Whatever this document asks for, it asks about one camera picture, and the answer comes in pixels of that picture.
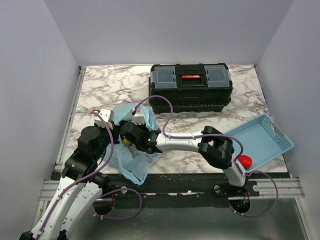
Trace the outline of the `yellow fake lemon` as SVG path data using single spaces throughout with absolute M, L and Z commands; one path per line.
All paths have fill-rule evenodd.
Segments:
M 126 146 L 131 146 L 132 145 L 132 143 L 128 140 L 128 139 L 124 139 L 123 140 L 123 143 L 126 145 Z

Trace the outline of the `red fake strawberry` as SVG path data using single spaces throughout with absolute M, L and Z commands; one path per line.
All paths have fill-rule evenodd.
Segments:
M 240 155 L 238 158 L 238 161 L 240 162 L 240 164 L 243 166 L 245 170 L 250 169 L 253 164 L 252 158 L 247 155 Z

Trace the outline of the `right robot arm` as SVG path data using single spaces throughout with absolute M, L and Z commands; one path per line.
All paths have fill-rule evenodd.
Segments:
M 166 133 L 159 129 L 149 130 L 144 124 L 122 120 L 119 136 L 147 154 L 171 151 L 199 153 L 210 166 L 223 170 L 234 195 L 241 196 L 248 190 L 247 177 L 238 161 L 244 150 L 242 143 L 212 126 L 205 126 L 202 131 L 193 133 Z

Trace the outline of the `light blue plastic basket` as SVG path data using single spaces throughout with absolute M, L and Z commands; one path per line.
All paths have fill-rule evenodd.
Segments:
M 266 113 L 259 115 L 225 133 L 238 139 L 243 145 L 243 155 L 252 159 L 246 174 L 284 154 L 294 147 L 290 138 Z

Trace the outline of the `black plastic toolbox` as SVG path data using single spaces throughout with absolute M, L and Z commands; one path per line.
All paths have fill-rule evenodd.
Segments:
M 150 69 L 148 95 L 166 98 L 174 113 L 221 112 L 230 103 L 232 91 L 225 63 L 155 64 Z

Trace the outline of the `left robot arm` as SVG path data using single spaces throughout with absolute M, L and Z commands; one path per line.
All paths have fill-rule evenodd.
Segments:
M 22 240 L 66 240 L 75 224 L 97 197 L 107 197 L 111 185 L 99 172 L 98 160 L 107 147 L 118 142 L 119 128 L 113 121 L 96 120 L 85 127 L 77 148 L 64 163 L 57 189 L 44 214 Z

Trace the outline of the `light blue plastic bag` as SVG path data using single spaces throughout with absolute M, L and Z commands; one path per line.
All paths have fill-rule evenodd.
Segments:
M 121 120 L 128 120 L 126 117 L 131 113 L 132 109 L 137 103 L 125 103 L 118 105 L 112 109 L 114 112 L 113 121 L 119 124 Z M 139 109 L 142 110 L 144 119 L 146 120 L 146 127 L 148 130 L 159 130 L 156 123 L 156 116 L 150 107 L 141 105 Z M 149 169 L 161 156 L 160 153 L 147 154 L 146 152 L 137 150 L 134 146 L 125 146 L 118 138 L 120 144 L 114 144 L 112 157 L 108 165 L 112 166 L 128 180 L 136 185 L 142 185 L 148 175 Z

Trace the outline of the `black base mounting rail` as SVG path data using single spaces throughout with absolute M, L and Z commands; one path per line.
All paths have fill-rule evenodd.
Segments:
M 103 194 L 127 188 L 126 193 L 115 192 L 99 197 L 93 204 L 98 213 L 113 209 L 167 208 L 227 208 L 229 199 L 247 200 L 258 197 L 257 182 L 247 180 L 243 187 L 229 184 L 223 173 L 148 174 L 142 185 L 134 184 L 121 174 L 109 174 L 99 180 Z

